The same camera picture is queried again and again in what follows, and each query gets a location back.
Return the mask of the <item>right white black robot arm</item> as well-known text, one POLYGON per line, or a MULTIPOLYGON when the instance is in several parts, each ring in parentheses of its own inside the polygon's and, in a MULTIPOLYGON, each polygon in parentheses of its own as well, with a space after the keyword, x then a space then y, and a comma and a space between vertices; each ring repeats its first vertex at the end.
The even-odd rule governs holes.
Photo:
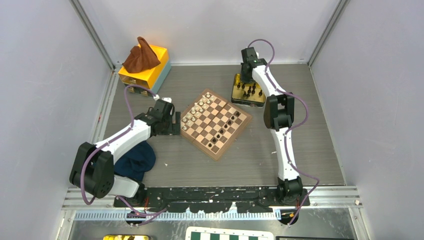
POLYGON ((277 151, 278 177, 276 199, 283 205, 291 205, 303 192, 303 183, 295 169, 292 144, 295 98, 286 93, 275 80, 265 59, 253 47, 241 50, 241 79, 260 86, 266 97, 263 121, 270 130, 277 151))

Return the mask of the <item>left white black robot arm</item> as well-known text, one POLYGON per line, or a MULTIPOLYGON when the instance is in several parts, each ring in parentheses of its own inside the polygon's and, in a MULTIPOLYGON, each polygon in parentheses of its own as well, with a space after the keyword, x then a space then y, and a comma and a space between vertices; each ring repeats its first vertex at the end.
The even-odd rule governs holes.
POLYGON ((98 143, 82 143, 77 149, 69 182, 98 199, 106 195, 122 196, 133 206, 141 206, 146 200, 144 185, 134 177, 116 174, 115 163, 153 136, 179 135, 180 117, 172 99, 163 97, 111 137, 98 143))

